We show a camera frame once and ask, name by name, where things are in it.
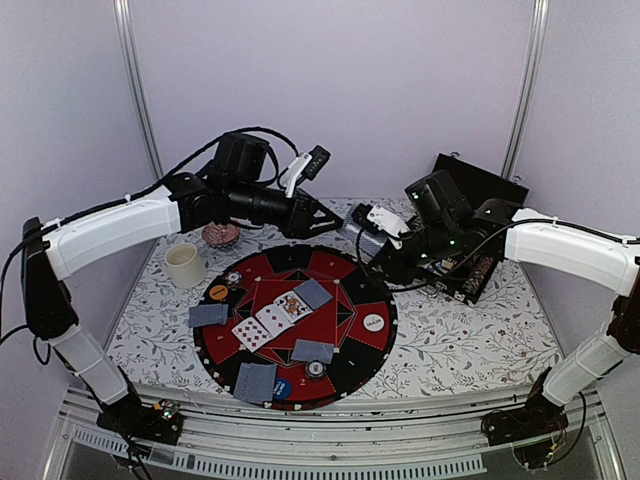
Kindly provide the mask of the blue playing card deck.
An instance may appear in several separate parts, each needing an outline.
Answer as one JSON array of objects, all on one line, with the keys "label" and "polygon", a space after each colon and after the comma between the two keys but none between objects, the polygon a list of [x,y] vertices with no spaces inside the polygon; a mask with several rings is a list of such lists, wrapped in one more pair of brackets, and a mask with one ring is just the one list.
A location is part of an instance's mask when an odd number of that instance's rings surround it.
[{"label": "blue playing card deck", "polygon": [[366,260],[372,260],[375,258],[387,242],[387,237],[385,235],[372,234],[364,227],[351,221],[345,221],[339,229],[339,233],[353,246],[356,245],[357,238],[360,238],[360,255]]}]

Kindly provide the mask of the white dealer button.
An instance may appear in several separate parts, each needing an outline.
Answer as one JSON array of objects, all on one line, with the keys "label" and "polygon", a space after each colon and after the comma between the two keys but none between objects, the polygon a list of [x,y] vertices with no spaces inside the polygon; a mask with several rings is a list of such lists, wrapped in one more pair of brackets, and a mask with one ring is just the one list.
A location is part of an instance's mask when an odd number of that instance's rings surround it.
[{"label": "white dealer button", "polygon": [[362,320],[363,328],[371,333],[381,332],[387,325],[387,320],[379,314],[367,314]]}]

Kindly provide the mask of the orange big blind button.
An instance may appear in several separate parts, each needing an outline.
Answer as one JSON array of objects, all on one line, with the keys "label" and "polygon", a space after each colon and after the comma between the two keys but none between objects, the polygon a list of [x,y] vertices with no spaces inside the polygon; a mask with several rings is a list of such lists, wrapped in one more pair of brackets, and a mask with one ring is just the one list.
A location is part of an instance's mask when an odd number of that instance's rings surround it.
[{"label": "orange big blind button", "polygon": [[224,301],[229,295],[229,289],[226,285],[217,284],[210,288],[209,297],[217,302]]}]

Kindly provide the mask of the small poker chip stack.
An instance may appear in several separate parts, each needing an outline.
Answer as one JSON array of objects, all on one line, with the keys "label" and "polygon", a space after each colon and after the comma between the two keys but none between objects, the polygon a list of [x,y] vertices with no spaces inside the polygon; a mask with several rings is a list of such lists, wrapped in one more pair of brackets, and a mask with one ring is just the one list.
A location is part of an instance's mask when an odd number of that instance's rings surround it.
[{"label": "small poker chip stack", "polygon": [[305,377],[311,381],[319,381],[326,376],[326,365],[320,361],[305,364]]}]

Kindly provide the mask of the blue small blind button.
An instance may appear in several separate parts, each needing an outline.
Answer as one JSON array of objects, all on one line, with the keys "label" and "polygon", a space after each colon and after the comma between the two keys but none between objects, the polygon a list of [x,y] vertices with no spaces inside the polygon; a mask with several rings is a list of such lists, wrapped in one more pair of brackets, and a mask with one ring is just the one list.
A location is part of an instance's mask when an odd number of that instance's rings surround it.
[{"label": "blue small blind button", "polygon": [[273,389],[274,400],[285,400],[292,392],[291,383],[284,378],[277,378]]}]

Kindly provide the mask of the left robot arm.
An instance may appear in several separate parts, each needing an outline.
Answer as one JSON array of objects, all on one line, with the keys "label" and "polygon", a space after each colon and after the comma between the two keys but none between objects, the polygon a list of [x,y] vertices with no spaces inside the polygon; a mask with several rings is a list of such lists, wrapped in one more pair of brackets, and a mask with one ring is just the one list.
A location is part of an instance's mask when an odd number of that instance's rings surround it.
[{"label": "left robot arm", "polygon": [[46,341],[81,379],[98,405],[128,434],[148,426],[148,408],[135,388],[87,331],[74,308],[75,293],[98,297],[98,283],[81,281],[91,273],[114,279],[108,261],[121,261],[140,244],[185,234],[211,222],[247,220],[272,225],[288,239],[306,240],[338,229],[342,221],[301,189],[330,159],[322,146],[295,151],[292,163],[260,177],[261,160],[273,153],[261,127],[226,132],[200,148],[216,153],[200,171],[180,162],[165,177],[127,198],[110,201],[47,223],[23,226],[21,288],[26,324]]}]

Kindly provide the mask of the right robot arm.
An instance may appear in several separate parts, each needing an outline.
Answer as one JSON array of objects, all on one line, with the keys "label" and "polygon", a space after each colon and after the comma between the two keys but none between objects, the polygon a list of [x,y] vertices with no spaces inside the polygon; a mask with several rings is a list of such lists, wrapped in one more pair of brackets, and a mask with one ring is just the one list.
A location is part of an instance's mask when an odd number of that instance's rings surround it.
[{"label": "right robot arm", "polygon": [[553,367],[543,372],[523,407],[485,417],[503,433],[518,427],[537,436],[561,423],[565,406],[639,352],[639,240],[574,224],[490,198],[472,208],[451,176],[435,172],[411,185],[407,195],[420,218],[411,229],[397,215],[375,206],[366,218],[386,234],[416,269],[422,262],[457,258],[461,268],[488,251],[503,259],[546,267],[570,276],[542,289],[542,304],[553,320],[567,314],[567,332],[585,320],[590,332]]}]

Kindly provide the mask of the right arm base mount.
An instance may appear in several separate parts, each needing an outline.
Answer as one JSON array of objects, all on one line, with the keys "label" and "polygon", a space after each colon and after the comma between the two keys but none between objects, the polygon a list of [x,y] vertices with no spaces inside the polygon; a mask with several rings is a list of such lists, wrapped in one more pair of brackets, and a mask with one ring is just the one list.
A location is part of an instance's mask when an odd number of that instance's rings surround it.
[{"label": "right arm base mount", "polygon": [[563,407],[541,395],[534,395],[522,407],[488,413],[482,418],[480,429],[490,446],[557,434],[557,440],[547,438],[514,449],[516,461],[526,469],[534,470],[547,467],[552,462],[568,425]]}]

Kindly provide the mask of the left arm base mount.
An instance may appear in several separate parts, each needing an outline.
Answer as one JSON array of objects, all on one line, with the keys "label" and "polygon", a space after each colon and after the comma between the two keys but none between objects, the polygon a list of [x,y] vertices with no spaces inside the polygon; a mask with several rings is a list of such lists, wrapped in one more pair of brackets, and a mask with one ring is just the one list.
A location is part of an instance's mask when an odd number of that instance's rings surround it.
[{"label": "left arm base mount", "polygon": [[101,413],[96,424],[118,433],[123,439],[143,439],[176,446],[182,433],[185,417],[179,412],[180,404],[161,399],[153,406],[146,406],[132,382],[123,374],[126,394],[112,404],[94,397]]}]

